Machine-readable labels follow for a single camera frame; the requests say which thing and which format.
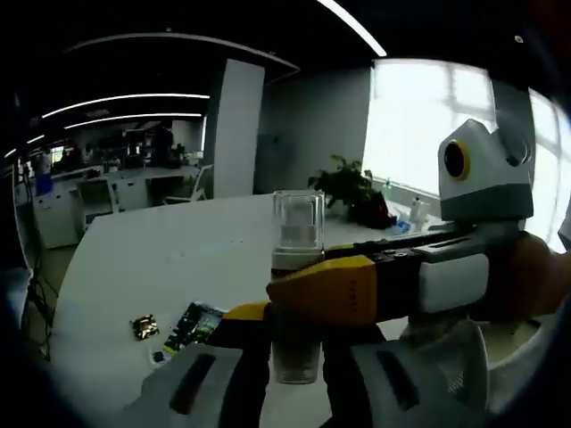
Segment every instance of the clear plastic cup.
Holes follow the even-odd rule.
[[[324,194],[313,191],[274,193],[272,278],[289,275],[324,258]],[[313,325],[287,308],[274,305],[272,357],[279,383],[304,384],[317,379],[320,342]]]

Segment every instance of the bright window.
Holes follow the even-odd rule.
[[[557,252],[565,252],[558,231],[571,196],[571,132],[567,115],[554,103],[530,90],[535,128],[534,216],[525,230],[541,237]]]
[[[52,165],[54,165],[56,162],[59,162],[63,157],[63,146],[54,147],[51,150],[51,155],[52,155]]]
[[[487,73],[449,62],[376,63],[363,168],[438,195],[438,147],[467,119],[495,128]]]

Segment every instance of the ceiling light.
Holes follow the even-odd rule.
[[[170,97],[170,98],[202,98],[204,100],[210,99],[208,95],[198,95],[198,94],[132,94],[132,95],[117,95],[117,96],[109,96],[107,98],[99,98],[98,100],[91,100],[85,101],[83,103],[77,103],[73,105],[68,105],[67,107],[63,107],[58,110],[50,111],[49,113],[42,116],[42,119],[48,118],[56,113],[60,113],[62,111],[75,109],[77,107],[81,107],[83,105],[95,104],[95,103],[104,103],[106,101],[115,101],[115,100],[127,100],[129,98],[153,98],[153,97]]]
[[[381,47],[381,45],[375,40],[371,34],[365,30],[365,28],[359,24],[359,22],[354,19],[350,13],[345,11],[343,7],[334,2],[333,0],[318,0],[327,9],[337,15],[343,20],[345,24],[351,27],[359,36],[362,38],[371,48],[375,51],[378,56],[386,56],[386,51]]]
[[[41,140],[41,139],[44,138],[44,137],[45,137],[45,135],[42,134],[41,136],[37,136],[36,138],[32,138],[31,140],[28,140],[28,144],[32,144],[32,143],[34,143],[35,141]]]
[[[75,125],[69,125],[65,127],[66,129],[83,127],[85,125],[91,125],[97,122],[106,122],[108,120],[121,120],[121,119],[134,119],[134,118],[161,118],[161,117],[184,117],[184,118],[200,118],[202,114],[200,113],[146,113],[146,114],[128,114],[127,116],[113,116],[112,118],[96,119],[90,120],[88,122],[76,123]]]
[[[31,140],[28,140],[27,143],[28,144],[32,144],[37,140],[41,140],[42,138],[44,138],[45,135],[41,135],[41,136],[37,136],[36,138],[32,138]],[[8,156],[15,154],[16,153],[16,149],[11,149],[7,154],[4,155],[4,158],[6,159]]]

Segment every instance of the potted plant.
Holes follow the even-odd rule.
[[[331,158],[339,164],[335,172],[320,169],[316,177],[308,180],[309,187],[326,195],[327,208],[331,210],[341,202],[351,221],[379,229],[394,225],[396,218],[389,214],[383,194],[373,189],[371,171],[366,169],[361,174],[358,160],[347,161],[335,154]]]

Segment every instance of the desk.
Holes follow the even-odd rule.
[[[52,367],[69,397],[112,412],[136,399],[160,346],[192,300],[221,308],[266,298],[272,249],[271,195],[136,210],[97,218],[68,267],[52,333]],[[390,232],[326,221],[326,245]],[[161,334],[136,342],[129,320],[154,314]],[[397,338],[406,319],[382,323]],[[310,426],[330,415],[320,378],[307,386],[270,382],[261,426]]]
[[[34,213],[42,242],[47,249],[72,245],[79,242],[83,230],[84,213],[77,197],[77,185],[82,177],[78,173],[88,169],[79,169],[69,173],[54,176],[52,192],[33,198]],[[163,177],[196,177],[198,167],[185,166],[179,169],[144,168],[125,169],[102,174],[106,178],[112,193],[113,211],[140,210],[149,206],[146,180]],[[21,203],[26,199],[23,184],[18,185],[17,197]]]

